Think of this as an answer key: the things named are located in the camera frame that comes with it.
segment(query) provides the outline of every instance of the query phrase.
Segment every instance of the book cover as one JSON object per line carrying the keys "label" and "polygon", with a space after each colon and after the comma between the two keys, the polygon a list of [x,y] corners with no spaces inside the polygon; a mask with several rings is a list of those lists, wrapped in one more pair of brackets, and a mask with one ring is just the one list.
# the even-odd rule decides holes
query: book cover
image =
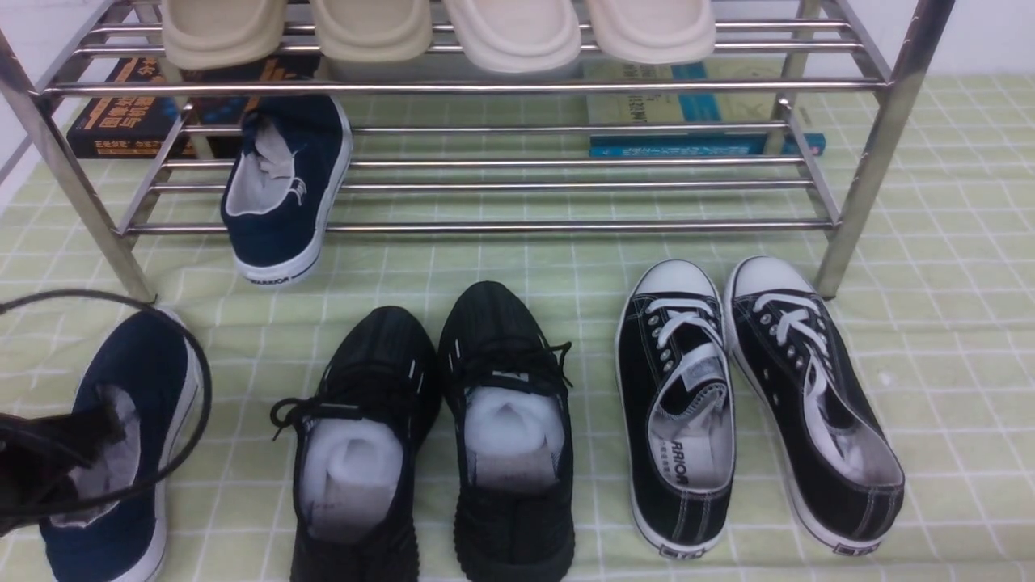
{"label": "book cover", "polygon": [[[640,65],[597,61],[584,65],[588,80],[773,79],[781,59],[717,58],[705,63]],[[773,93],[653,93],[591,94],[587,97],[591,123],[681,123],[709,121],[765,121],[772,112]],[[796,107],[796,118],[815,155],[826,149],[823,134],[811,130],[806,108]],[[675,134],[661,136],[591,136],[591,156],[706,156],[757,155],[765,148],[765,133]],[[797,153],[793,142],[783,152]]]}

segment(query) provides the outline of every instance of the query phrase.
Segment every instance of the stainless steel shoe rack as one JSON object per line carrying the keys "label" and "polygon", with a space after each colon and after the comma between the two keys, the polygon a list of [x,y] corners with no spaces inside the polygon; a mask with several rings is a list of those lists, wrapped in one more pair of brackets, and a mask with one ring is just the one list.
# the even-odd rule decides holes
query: stainless steel shoe rack
{"label": "stainless steel shoe rack", "polygon": [[[165,60],[160,39],[160,14],[157,0],[112,0],[100,8],[95,19],[87,23],[81,34],[67,47],[64,54],[34,84],[25,74],[17,57],[0,34],[0,92],[9,101],[33,144],[39,150],[72,206],[79,212],[100,251],[111,263],[127,292],[143,300],[155,298],[140,265],[132,255],[136,240],[142,235],[210,234],[225,232],[221,224],[156,224],[149,222],[151,210],[158,196],[177,196],[182,193],[223,192],[223,183],[171,182],[170,175],[179,170],[229,170],[232,161],[213,159],[207,147],[207,137],[231,135],[233,126],[201,126],[191,116],[189,99],[202,96],[228,95],[283,95],[307,92],[332,94],[416,94],[416,95],[500,95],[500,94],[587,94],[659,93],[659,92],[717,92],[753,91],[776,94],[773,113],[769,120],[753,123],[683,123],[675,125],[523,125],[523,126],[359,126],[356,135],[414,135],[442,136],[527,134],[663,134],[672,132],[714,133],[765,132],[769,135],[766,153],[755,156],[679,157],[679,158],[445,158],[445,159],[371,159],[359,158],[354,167],[389,168],[396,171],[428,169],[537,169],[563,170],[567,168],[664,167],[686,169],[682,177],[651,181],[600,180],[593,182],[571,181],[499,181],[471,183],[412,183],[374,184],[347,181],[346,194],[377,191],[385,194],[427,192],[489,193],[489,192],[543,192],[569,194],[614,191],[676,191],[692,197],[699,191],[747,191],[772,188],[800,188],[812,200],[817,217],[807,220],[738,219],[738,220],[678,220],[658,221],[550,221],[550,222],[464,222],[464,223],[385,223],[385,224],[330,224],[329,232],[442,234],[442,233],[542,233],[542,232],[604,232],[604,233],[662,233],[662,232],[718,232],[718,231],[777,231],[822,230],[828,237],[828,249],[823,257],[816,285],[820,292],[832,297],[840,285],[845,270],[856,248],[863,226],[873,208],[878,191],[891,157],[916,100],[931,56],[945,29],[953,0],[918,0],[916,11],[893,66],[882,57],[873,38],[867,34],[848,0],[797,0],[797,13],[782,20],[743,20],[719,22],[717,54],[769,53],[785,54],[782,74],[774,79],[723,79],[691,81],[550,81],[531,83],[501,79],[492,82],[436,82],[436,83],[359,83],[323,81],[284,81],[198,84],[180,81],[178,71]],[[126,22],[136,12],[139,22]],[[592,40],[588,24],[582,25],[584,53],[599,52]],[[457,58],[461,48],[448,23],[435,25],[436,41],[430,53],[451,53]],[[288,24],[286,41],[278,54],[318,55],[312,24]],[[736,41],[724,40],[736,34]],[[817,38],[818,33],[825,38]],[[144,43],[121,45],[108,40],[116,36],[146,39]],[[858,65],[860,76],[846,78],[805,77],[805,63],[811,53],[850,54]],[[86,83],[81,81],[86,66],[93,59],[122,57],[151,57],[158,60],[167,83]],[[799,93],[866,91],[874,93],[879,104],[873,129],[865,144],[860,164],[850,190],[838,205],[816,159],[805,147],[805,138],[795,119],[793,101]],[[123,97],[123,96],[174,96],[182,107],[182,115],[174,124],[157,157],[147,172],[136,196],[119,220],[114,220],[90,183],[80,163],[72,155],[67,142],[52,119],[53,112],[65,97]],[[171,159],[170,151],[181,136],[188,136],[199,152],[197,159]],[[801,154],[780,155],[785,140],[794,140]],[[726,169],[736,176],[738,170],[748,167],[795,167],[797,177],[787,178],[708,178],[693,179],[692,170],[701,168]]]}

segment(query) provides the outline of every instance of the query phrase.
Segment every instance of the black canvas sneaker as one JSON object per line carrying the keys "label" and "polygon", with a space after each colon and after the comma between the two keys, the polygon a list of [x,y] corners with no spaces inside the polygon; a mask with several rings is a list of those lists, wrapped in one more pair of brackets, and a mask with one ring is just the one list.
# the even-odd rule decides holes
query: black canvas sneaker
{"label": "black canvas sneaker", "polygon": [[380,308],[342,342],[315,396],[270,411],[298,433],[292,582],[417,580],[414,460],[441,406],[437,365],[420,322]]}
{"label": "black canvas sneaker", "polygon": [[779,430],[802,525],[834,553],[873,552],[906,475],[823,299],[790,264],[755,257],[730,277],[724,308],[731,350]]}
{"label": "black canvas sneaker", "polygon": [[697,558],[726,526],[736,460],[719,297],[686,261],[654,265],[615,338],[632,516],[662,556]]}
{"label": "black canvas sneaker", "polygon": [[461,473],[453,543],[474,582],[558,582],[571,565],[570,347],[551,347],[499,283],[468,288],[446,320],[439,360]]}

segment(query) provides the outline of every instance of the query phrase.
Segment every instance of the white foam shoe insert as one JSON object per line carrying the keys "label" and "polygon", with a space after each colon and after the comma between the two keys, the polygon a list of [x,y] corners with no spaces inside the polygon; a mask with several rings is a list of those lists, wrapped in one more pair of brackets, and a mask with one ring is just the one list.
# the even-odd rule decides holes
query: white foam shoe insert
{"label": "white foam shoe insert", "polygon": [[381,523],[403,471],[403,445],[373,420],[325,418],[308,434],[299,495],[309,533],[352,544]]}
{"label": "white foam shoe insert", "polygon": [[468,478],[479,487],[536,493],[557,483],[564,426],[551,398],[477,388],[468,405],[464,440]]}
{"label": "white foam shoe insert", "polygon": [[715,50],[711,0],[586,0],[609,55],[644,64],[703,60]]}
{"label": "white foam shoe insert", "polygon": [[354,62],[405,61],[432,43],[427,0],[309,0],[323,54]]}
{"label": "white foam shoe insert", "polygon": [[178,67],[259,60],[280,43],[288,0],[161,0],[161,38]]}
{"label": "white foam shoe insert", "polygon": [[551,70],[582,50],[579,17],[568,0],[443,0],[464,54],[495,72]]}

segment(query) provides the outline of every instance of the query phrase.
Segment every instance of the black sole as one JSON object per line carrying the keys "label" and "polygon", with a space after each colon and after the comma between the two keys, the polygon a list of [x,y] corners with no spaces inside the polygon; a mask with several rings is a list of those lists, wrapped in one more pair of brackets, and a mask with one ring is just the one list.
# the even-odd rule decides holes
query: black sole
{"label": "black sole", "polygon": [[460,569],[471,582],[561,582],[575,556],[575,532],[572,529],[567,543],[550,559],[538,563],[500,563],[478,553],[473,544],[465,544],[453,526],[453,547]]}

